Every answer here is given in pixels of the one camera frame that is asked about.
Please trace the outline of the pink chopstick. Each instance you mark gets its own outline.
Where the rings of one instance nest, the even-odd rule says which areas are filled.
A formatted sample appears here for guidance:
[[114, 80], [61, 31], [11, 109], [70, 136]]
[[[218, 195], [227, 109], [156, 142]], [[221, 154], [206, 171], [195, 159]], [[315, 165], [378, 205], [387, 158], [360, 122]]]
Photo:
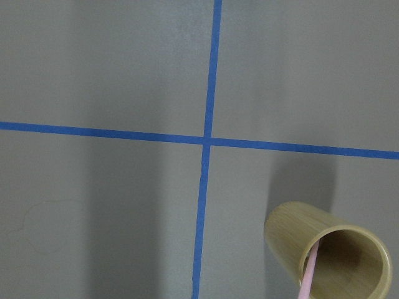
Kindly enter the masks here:
[[317, 260], [317, 252], [319, 248], [320, 240], [318, 240], [311, 248], [308, 256], [307, 265], [305, 268], [304, 276], [300, 284], [300, 290], [298, 294], [298, 299], [309, 299], [310, 298], [310, 290], [312, 286], [315, 263]]

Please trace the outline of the wooden bamboo cup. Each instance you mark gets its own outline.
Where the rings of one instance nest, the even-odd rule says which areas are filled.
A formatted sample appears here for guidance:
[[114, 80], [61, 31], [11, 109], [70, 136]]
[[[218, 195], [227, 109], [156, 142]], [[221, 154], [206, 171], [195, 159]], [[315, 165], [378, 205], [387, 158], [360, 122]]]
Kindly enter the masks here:
[[386, 298], [393, 264], [372, 232], [304, 202], [277, 206], [264, 224], [265, 240], [300, 284], [310, 250], [319, 244], [311, 298]]

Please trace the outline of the blue tape grid lines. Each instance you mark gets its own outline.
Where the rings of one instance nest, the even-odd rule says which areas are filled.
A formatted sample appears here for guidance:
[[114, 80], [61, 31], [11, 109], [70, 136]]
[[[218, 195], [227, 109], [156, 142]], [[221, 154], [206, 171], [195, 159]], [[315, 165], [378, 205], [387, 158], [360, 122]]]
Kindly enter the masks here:
[[211, 43], [206, 91], [206, 108], [204, 111], [204, 129], [201, 136], [174, 135], [140, 131], [109, 130], [99, 128], [83, 128], [76, 126], [45, 125], [35, 123], [19, 123], [3, 121], [1, 129], [8, 131], [25, 131], [49, 133], [57, 135], [90, 136], [123, 140], [154, 141], [162, 143], [179, 143], [201, 146], [201, 176], [199, 179], [196, 230], [192, 269], [192, 298], [199, 298], [201, 283], [201, 267], [203, 256], [203, 237], [208, 192], [208, 178], [211, 149], [215, 146], [226, 148], [247, 148], [252, 150], [284, 151], [291, 153], [326, 154], [332, 156], [349, 156], [372, 159], [397, 160], [398, 152], [376, 149], [346, 148], [336, 146], [304, 145], [297, 143], [279, 143], [271, 141], [240, 140], [216, 138], [213, 136], [214, 100], [217, 86], [219, 37], [222, 20], [222, 1], [214, 1], [211, 28]]

